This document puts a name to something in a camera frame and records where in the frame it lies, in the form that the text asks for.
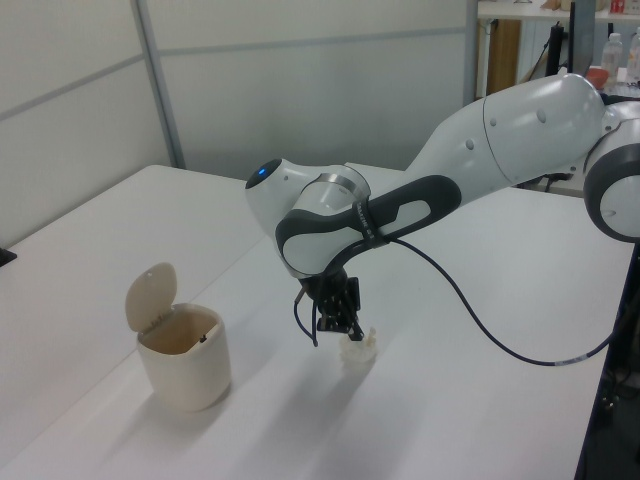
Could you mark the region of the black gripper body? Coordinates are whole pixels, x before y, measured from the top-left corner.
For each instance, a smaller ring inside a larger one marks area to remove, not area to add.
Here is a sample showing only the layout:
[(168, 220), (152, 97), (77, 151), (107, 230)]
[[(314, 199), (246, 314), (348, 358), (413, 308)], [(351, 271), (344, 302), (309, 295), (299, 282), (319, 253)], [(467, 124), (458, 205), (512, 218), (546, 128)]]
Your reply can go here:
[(356, 320), (360, 310), (360, 288), (357, 277), (349, 277), (344, 269), (326, 276), (311, 276), (300, 281), (302, 288), (317, 304), (321, 317), (327, 320)]

